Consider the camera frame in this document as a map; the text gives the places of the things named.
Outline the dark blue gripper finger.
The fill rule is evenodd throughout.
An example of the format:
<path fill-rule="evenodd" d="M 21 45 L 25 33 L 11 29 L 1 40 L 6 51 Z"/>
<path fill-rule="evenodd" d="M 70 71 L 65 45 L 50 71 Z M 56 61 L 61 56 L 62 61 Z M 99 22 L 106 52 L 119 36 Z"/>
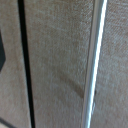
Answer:
<path fill-rule="evenodd" d="M 1 36 L 1 32 L 0 32 L 0 72 L 5 63 L 5 60 L 6 60 L 6 56 L 5 56 L 4 46 L 3 46 L 3 42 L 2 42 L 2 36 Z"/>

